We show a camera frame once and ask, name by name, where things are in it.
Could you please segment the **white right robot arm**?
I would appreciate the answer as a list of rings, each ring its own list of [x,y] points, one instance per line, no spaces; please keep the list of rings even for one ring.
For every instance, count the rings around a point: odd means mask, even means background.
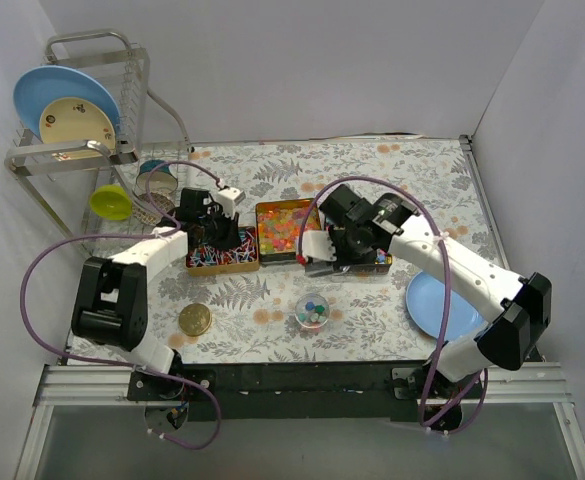
[[[370,202],[344,183],[332,187],[319,206],[330,225],[303,233],[303,259],[337,265],[382,250],[443,282],[485,321],[443,344],[437,364],[424,373],[432,395],[451,395],[462,379],[488,366],[521,368],[550,324],[552,283],[546,276],[523,277],[484,259],[439,230],[404,194]]]

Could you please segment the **tin of gummy candies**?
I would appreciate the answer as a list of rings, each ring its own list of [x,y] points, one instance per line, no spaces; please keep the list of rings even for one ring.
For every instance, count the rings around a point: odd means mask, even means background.
[[[258,250],[263,265],[296,262],[296,241],[311,202],[311,199],[280,200],[255,206]]]

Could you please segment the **silver metal scoop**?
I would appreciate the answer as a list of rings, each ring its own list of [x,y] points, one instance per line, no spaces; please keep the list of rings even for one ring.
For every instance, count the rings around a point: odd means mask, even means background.
[[[320,278],[342,273],[342,268],[335,262],[312,261],[304,266],[305,274],[311,278]]]

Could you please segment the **clear glass bowl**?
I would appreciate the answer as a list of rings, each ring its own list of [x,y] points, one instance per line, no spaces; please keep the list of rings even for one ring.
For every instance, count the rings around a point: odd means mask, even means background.
[[[303,329],[321,329],[328,322],[330,317],[329,303],[319,294],[306,294],[300,297],[296,302],[294,317]]]

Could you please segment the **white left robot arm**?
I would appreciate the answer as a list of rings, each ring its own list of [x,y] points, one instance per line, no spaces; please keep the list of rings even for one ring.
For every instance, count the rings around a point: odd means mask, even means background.
[[[240,246],[238,204],[244,199],[243,191],[229,186],[216,192],[184,188],[178,206],[158,210],[159,222],[148,238],[109,258],[89,258],[72,314],[73,335],[153,370],[152,390],[165,400],[177,398],[185,377],[172,367],[174,350],[148,330],[148,283],[201,245]]]

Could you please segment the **gold tin of lollipops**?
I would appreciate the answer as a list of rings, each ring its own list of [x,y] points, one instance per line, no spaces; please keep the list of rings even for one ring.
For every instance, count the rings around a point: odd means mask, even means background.
[[[203,244],[185,257],[185,268],[191,276],[215,276],[257,271],[260,259],[257,231],[254,226],[239,228],[241,244],[233,249],[219,250]]]

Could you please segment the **tin of star candies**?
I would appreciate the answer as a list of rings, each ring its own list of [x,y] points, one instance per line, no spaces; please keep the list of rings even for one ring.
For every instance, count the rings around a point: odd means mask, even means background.
[[[359,258],[347,259],[339,267],[344,275],[386,275],[393,264],[393,257],[384,250],[377,249]]]

